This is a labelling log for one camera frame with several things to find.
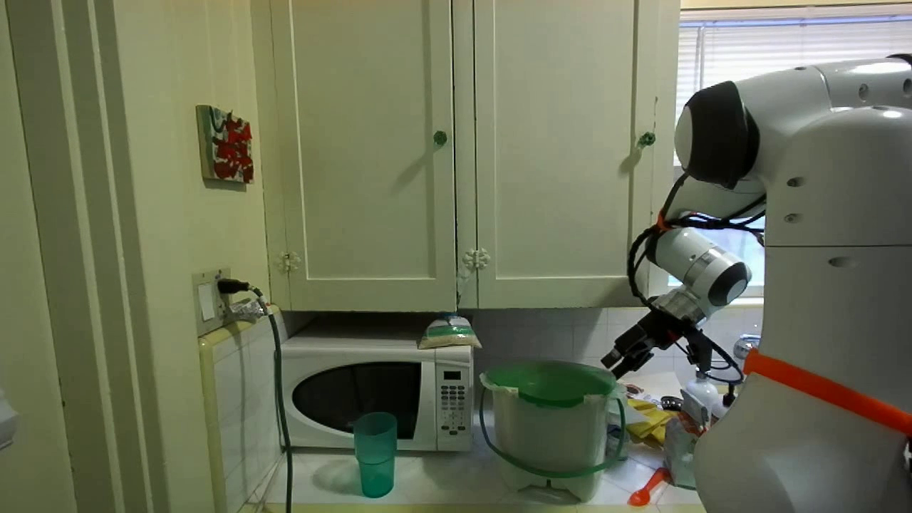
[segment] microwave control panel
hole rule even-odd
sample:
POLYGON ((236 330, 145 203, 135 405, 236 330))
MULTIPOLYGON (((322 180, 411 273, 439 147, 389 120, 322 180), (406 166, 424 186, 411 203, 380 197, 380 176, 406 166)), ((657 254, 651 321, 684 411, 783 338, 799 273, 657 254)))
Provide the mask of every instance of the microwave control panel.
POLYGON ((439 448, 471 451, 474 427, 474 372, 461 365, 439 365, 439 448))

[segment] red artwork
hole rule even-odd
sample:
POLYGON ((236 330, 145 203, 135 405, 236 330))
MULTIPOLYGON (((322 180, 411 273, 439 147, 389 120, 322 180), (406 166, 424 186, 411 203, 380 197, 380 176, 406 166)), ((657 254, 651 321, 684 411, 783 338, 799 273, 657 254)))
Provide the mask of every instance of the red artwork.
POLYGON ((199 109, 202 176, 246 186, 255 180, 252 122, 212 106, 199 109))

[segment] orange stripe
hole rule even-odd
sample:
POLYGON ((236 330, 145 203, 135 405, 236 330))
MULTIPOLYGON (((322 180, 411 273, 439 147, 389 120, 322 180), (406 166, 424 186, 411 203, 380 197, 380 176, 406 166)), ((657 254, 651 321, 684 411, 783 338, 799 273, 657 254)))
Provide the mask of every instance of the orange stripe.
POLYGON ((829 401, 836 408, 852 411, 865 418, 873 418, 879 425, 886 425, 892 429, 912 435, 912 417, 906 411, 900 411, 890 401, 882 401, 875 395, 865 395, 865 394, 859 394, 840 381, 832 381, 828 375, 796 367, 783 358, 772 358, 772 355, 763 355, 761 350, 749 350, 745 370, 766 375, 766 380, 782 381, 786 387, 796 387, 808 395, 815 395, 822 401, 829 401))

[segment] wall outlet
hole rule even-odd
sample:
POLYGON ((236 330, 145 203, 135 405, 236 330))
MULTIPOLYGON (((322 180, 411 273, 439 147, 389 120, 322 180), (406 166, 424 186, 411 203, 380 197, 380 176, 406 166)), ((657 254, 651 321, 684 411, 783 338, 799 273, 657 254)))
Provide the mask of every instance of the wall outlet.
POLYGON ((229 277, 229 267, 195 273, 198 337, 205 337, 229 321, 229 305, 219 293, 219 280, 229 277))

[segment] cabinet knob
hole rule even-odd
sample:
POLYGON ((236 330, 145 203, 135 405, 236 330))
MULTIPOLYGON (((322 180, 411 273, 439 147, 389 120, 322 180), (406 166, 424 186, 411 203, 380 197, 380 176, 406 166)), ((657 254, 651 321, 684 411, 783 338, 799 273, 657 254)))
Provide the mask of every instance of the cabinet knob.
POLYGON ((449 132, 434 132, 434 144, 446 144, 449 139, 449 132))
POLYGON ((641 133, 641 136, 637 139, 637 144, 639 144, 639 147, 657 144, 657 133, 652 133, 652 132, 641 133))

